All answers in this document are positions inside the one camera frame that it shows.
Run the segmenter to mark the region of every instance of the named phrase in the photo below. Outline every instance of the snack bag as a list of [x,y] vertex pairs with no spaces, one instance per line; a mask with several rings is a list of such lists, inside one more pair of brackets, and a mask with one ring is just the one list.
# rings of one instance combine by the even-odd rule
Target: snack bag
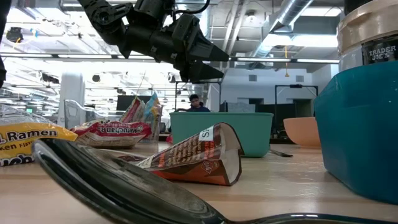
[[142,122],[95,120],[71,129],[78,135],[78,144],[102,148],[131,148],[151,134],[150,126]]
[[120,118],[120,122],[122,123],[133,123],[137,121],[142,121],[144,119],[144,109],[145,103],[140,100],[138,97],[131,102],[129,108],[127,108],[126,112]]
[[154,93],[144,110],[144,122],[150,125],[152,134],[145,138],[149,142],[157,142],[160,133],[160,120],[162,119],[162,105],[159,103],[157,94]]
[[0,104],[0,167],[33,162],[31,145],[39,138],[74,141],[77,135],[41,116]]
[[241,154],[234,129],[218,123],[146,159],[119,158],[165,179],[231,186],[242,173]]

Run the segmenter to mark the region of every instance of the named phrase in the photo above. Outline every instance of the peach bowl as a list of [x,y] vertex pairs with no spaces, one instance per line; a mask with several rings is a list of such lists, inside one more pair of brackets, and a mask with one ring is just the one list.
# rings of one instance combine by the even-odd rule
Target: peach bowl
[[321,148],[318,124],[314,117],[284,119],[285,130],[294,143],[302,147]]

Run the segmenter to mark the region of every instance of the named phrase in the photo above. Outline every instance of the table surface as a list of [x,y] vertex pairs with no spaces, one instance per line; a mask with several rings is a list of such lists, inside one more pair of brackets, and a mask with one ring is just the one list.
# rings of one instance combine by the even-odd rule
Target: table surface
[[[138,145],[153,154],[167,145]],[[398,221],[398,206],[352,193],[324,168],[319,149],[272,145],[293,154],[242,158],[242,176],[232,187],[178,183],[232,220],[292,212],[329,213]],[[0,167],[1,223],[109,223],[58,186],[38,164]]]

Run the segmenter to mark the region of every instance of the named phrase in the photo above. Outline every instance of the fluorescent light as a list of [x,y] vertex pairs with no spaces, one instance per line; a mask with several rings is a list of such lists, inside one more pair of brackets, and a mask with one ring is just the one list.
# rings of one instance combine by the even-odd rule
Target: fluorescent light
[[[118,55],[118,58],[125,59],[123,55]],[[130,55],[128,59],[137,59],[137,60],[153,60],[153,57],[145,56],[145,55]]]
[[25,106],[10,106],[14,109],[25,109]]
[[58,55],[60,58],[112,58],[110,55]]
[[68,4],[68,3],[65,3],[62,6],[63,7],[81,7],[81,4],[76,4],[76,3]]
[[12,7],[7,16],[7,22],[36,22],[36,20],[21,10]]
[[333,63],[338,64],[339,60],[327,60],[327,59],[297,59],[298,63]]
[[50,58],[50,54],[20,54],[20,53],[0,53],[2,57],[17,57],[17,58]]
[[237,58],[239,62],[291,62],[288,58]]
[[338,7],[308,7],[301,16],[328,16],[335,17],[340,15],[343,10]]
[[337,47],[335,35],[297,35],[292,39],[292,45],[301,47]]
[[28,103],[37,104],[37,105],[43,104],[43,102],[39,102],[39,101],[28,101]]

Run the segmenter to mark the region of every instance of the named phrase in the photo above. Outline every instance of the packaging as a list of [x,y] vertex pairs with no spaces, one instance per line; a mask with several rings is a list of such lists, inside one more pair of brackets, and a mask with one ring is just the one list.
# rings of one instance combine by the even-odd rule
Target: packaging
[[0,166],[33,162],[31,147],[39,138],[74,141],[77,135],[41,116],[0,104]]
[[122,123],[133,123],[143,121],[144,119],[145,103],[138,97],[131,102],[131,105],[120,118]]
[[120,123],[119,121],[91,121],[71,129],[78,135],[78,144],[128,149],[151,134],[150,126],[142,122]]
[[395,0],[354,0],[338,24],[340,71],[398,59],[398,11]]
[[119,158],[169,180],[231,186],[241,173],[242,146],[232,126],[218,123],[144,160]]
[[159,103],[157,94],[154,93],[147,102],[144,110],[144,122],[150,125],[152,134],[145,138],[145,141],[158,142],[160,133],[160,121],[162,119],[162,105]]

